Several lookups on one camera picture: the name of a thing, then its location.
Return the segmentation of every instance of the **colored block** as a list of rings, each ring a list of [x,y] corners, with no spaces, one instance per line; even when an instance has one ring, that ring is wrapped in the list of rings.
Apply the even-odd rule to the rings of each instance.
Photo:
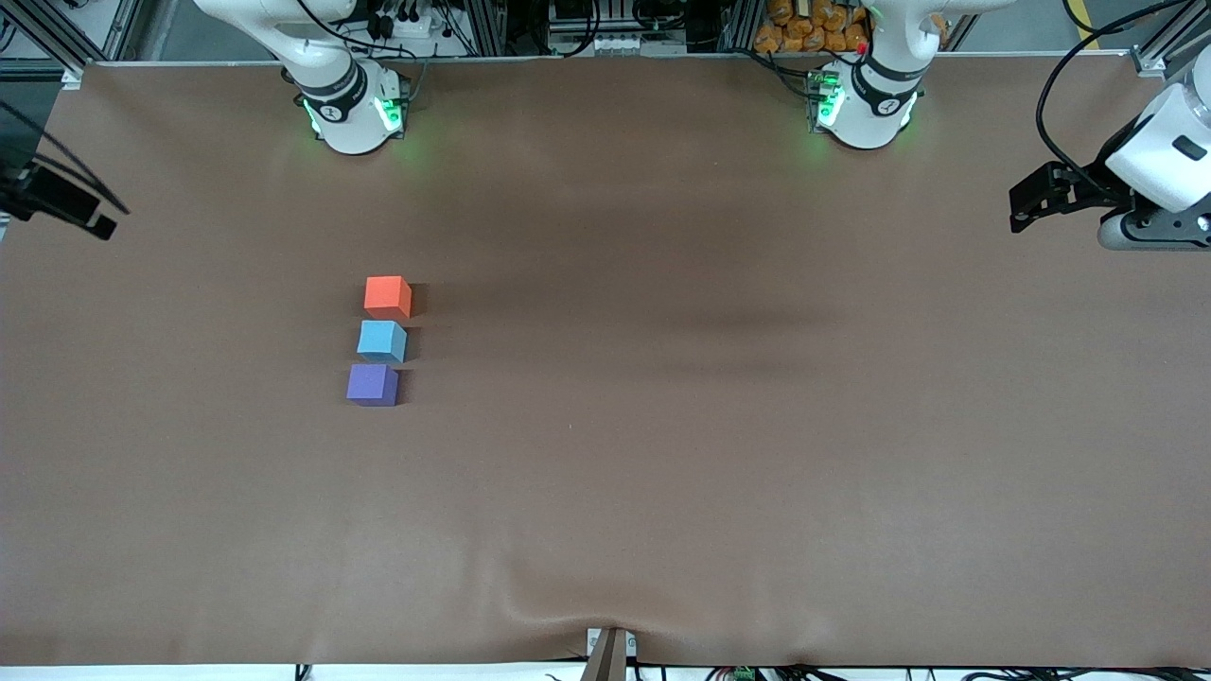
[[[394,407],[400,393],[400,373],[386,365],[354,365],[349,370],[345,397],[363,407]]]
[[[403,321],[412,316],[412,287],[402,276],[366,279],[366,313],[374,319]]]
[[[369,362],[403,362],[408,332],[394,321],[362,320],[362,334],[357,339],[357,354]]]

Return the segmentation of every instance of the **purple cube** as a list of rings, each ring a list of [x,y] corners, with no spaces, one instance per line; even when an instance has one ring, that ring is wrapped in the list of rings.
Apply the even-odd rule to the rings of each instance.
[[[386,365],[354,365],[349,370],[350,402],[363,407],[394,407],[400,373]]]

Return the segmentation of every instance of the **brown tabletop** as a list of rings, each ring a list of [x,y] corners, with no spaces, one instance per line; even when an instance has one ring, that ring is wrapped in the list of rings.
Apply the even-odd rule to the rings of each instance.
[[[0,662],[1211,663],[1211,259],[1008,227],[1054,59],[876,153],[747,61],[437,65],[343,158],[274,68],[93,68],[133,213],[0,259]],[[1157,81],[1078,59],[1078,159]],[[401,274],[406,404],[344,400]]]

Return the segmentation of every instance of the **red object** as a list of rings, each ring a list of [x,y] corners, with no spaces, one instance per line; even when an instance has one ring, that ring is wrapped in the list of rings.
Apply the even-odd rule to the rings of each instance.
[[[412,287],[402,276],[366,279],[366,313],[374,319],[403,321],[412,316]]]

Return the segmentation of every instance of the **light blue cube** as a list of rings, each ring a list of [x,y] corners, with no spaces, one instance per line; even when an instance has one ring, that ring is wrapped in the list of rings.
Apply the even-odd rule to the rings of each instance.
[[[408,332],[398,322],[368,319],[362,321],[357,354],[368,362],[402,364]]]

